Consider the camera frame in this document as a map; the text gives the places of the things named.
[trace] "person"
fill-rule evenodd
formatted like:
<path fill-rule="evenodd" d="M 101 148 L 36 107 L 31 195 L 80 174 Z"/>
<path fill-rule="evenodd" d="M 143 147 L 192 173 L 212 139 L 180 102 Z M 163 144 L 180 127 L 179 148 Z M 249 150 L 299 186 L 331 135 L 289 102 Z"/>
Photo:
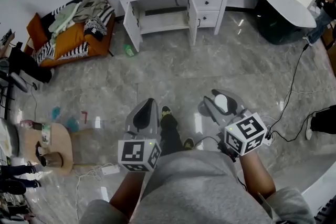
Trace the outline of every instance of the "person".
<path fill-rule="evenodd" d="M 323 132 L 336 134 L 336 126 L 333 124 L 336 115 L 336 105 L 332 105 L 327 109 L 315 112 L 308 117 L 306 127 L 306 139 L 310 140 L 314 132 Z"/>
<path fill-rule="evenodd" d="M 14 177 L 23 174 L 35 174 L 36 171 L 36 166 L 32 165 L 31 163 L 28 163 L 28 165 L 19 166 L 0 165 L 0 179 L 2 181 L 1 185 L 5 184 L 7 179 L 10 179 L 23 183 L 26 188 L 40 187 L 41 183 L 38 180 L 27 180 Z"/>
<path fill-rule="evenodd" d="M 137 211 L 142 172 L 128 172 L 110 202 L 90 202 L 80 224 L 315 223 L 294 189 L 276 191 L 256 151 L 240 157 L 247 191 L 233 161 L 221 152 L 185 150 L 177 121 L 164 106 L 160 122 L 161 157 Z"/>
<path fill-rule="evenodd" d="M 309 45 L 314 44 L 322 36 L 326 26 L 336 19 L 335 0 L 326 1 L 320 15 L 316 19 L 316 28 L 303 37 Z"/>
<path fill-rule="evenodd" d="M 0 59 L 4 58 L 5 52 L 9 46 L 9 43 L 4 45 L 2 49 L 0 49 Z M 24 53 L 20 49 L 13 47 L 11 53 L 8 58 L 9 61 L 9 74 L 13 72 L 13 70 L 23 70 L 28 75 L 33 77 L 34 79 L 42 82 L 48 83 L 52 76 L 54 75 L 54 68 L 48 69 L 39 67 L 37 62 L 28 54 Z"/>

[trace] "pile of clothes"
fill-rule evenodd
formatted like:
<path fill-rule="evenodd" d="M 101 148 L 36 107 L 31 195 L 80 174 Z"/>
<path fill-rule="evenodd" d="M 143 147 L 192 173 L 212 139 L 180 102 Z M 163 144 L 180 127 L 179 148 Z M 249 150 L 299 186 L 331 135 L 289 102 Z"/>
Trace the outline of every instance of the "pile of clothes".
<path fill-rule="evenodd" d="M 106 25 L 113 12 L 114 8 L 107 0 L 74 0 L 57 8 L 46 16 L 52 16 L 50 18 L 51 24 L 48 27 L 51 33 L 50 40 L 38 51 L 34 51 L 31 56 L 39 65 L 47 58 L 54 59 L 57 36 L 75 23 L 85 22 L 84 35 L 91 34 L 98 41 L 102 41 L 103 36 L 107 35 Z M 61 56 L 60 60 L 85 57 L 87 54 L 88 44 L 84 42 Z"/>

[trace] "cushion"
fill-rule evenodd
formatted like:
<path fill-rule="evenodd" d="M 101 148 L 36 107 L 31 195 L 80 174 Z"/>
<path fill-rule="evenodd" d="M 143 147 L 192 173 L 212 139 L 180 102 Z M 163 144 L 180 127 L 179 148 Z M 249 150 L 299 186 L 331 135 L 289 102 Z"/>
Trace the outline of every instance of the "cushion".
<path fill-rule="evenodd" d="M 48 38 L 43 30 L 40 16 L 37 13 L 35 13 L 34 17 L 29 22 L 27 31 L 34 43 L 35 50 L 39 50 L 44 45 L 44 43 L 48 41 Z"/>
<path fill-rule="evenodd" d="M 76 23 L 56 38 L 55 59 L 81 45 L 84 39 L 84 23 Z"/>

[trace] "black pants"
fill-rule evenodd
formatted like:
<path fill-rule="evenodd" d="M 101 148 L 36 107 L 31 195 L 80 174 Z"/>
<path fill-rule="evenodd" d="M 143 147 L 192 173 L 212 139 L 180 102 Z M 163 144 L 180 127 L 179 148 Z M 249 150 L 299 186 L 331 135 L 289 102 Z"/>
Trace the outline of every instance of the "black pants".
<path fill-rule="evenodd" d="M 160 122 L 161 126 L 161 156 L 186 150 L 177 131 L 177 121 L 172 115 L 166 115 Z"/>
<path fill-rule="evenodd" d="M 27 188 L 35 188 L 36 183 L 33 180 L 15 178 L 14 176 L 19 176 L 23 174 L 31 174 L 33 169 L 28 165 L 19 166 L 3 166 L 1 165 L 1 177 L 2 179 L 12 179 L 23 183 Z"/>
<path fill-rule="evenodd" d="M 48 68 L 39 67 L 37 62 L 20 49 L 13 48 L 9 56 L 10 72 L 23 70 L 34 79 L 47 83 L 51 80 L 51 71 Z"/>
<path fill-rule="evenodd" d="M 316 113 L 311 120 L 311 130 L 336 134 L 336 124 L 334 123 L 336 115 L 336 106 L 333 105 L 329 109 Z"/>

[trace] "foot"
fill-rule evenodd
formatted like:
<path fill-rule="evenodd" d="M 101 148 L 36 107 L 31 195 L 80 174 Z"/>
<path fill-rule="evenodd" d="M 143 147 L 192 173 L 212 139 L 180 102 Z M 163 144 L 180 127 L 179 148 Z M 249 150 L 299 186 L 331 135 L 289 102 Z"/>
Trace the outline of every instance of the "foot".
<path fill-rule="evenodd" d="M 50 80 L 52 80 L 52 77 L 53 77 L 54 74 L 55 74 L 55 69 L 54 69 L 54 68 L 51 68 L 51 69 L 50 69 L 50 72 L 51 72 L 51 78 L 50 78 Z"/>
<path fill-rule="evenodd" d="M 51 72 L 51 78 L 52 78 L 54 76 L 54 74 L 55 74 L 55 69 L 51 68 L 50 72 Z"/>
<path fill-rule="evenodd" d="M 184 143 L 183 143 L 183 147 L 186 149 L 186 150 L 192 150 L 195 146 L 195 142 L 192 138 L 187 138 Z"/>
<path fill-rule="evenodd" d="M 309 41 L 309 38 L 308 38 L 308 37 L 303 37 L 302 39 L 306 40 L 306 41 L 307 41 L 307 44 L 308 44 L 309 46 L 313 46 L 313 45 L 310 43 L 310 41 Z"/>
<path fill-rule="evenodd" d="M 35 165 L 33 165 L 30 161 L 27 161 L 27 165 L 31 167 L 32 174 L 37 172 Z"/>
<path fill-rule="evenodd" d="M 34 182 L 35 182 L 35 188 L 40 188 L 41 187 L 40 181 L 34 180 Z"/>
<path fill-rule="evenodd" d="M 308 118 L 308 121 L 307 121 L 307 128 L 306 128 L 306 139 L 307 139 L 307 140 L 310 140 L 311 137 L 312 137 L 312 135 L 313 135 L 313 131 L 312 131 L 312 129 L 310 128 L 312 118 L 313 118 L 313 117 L 310 116 L 310 117 Z"/>
<path fill-rule="evenodd" d="M 168 106 L 166 106 L 166 105 L 161 110 L 161 116 L 162 116 L 162 118 L 164 116 L 166 116 L 166 115 L 172 115 L 172 114 L 173 114 L 172 110 Z"/>

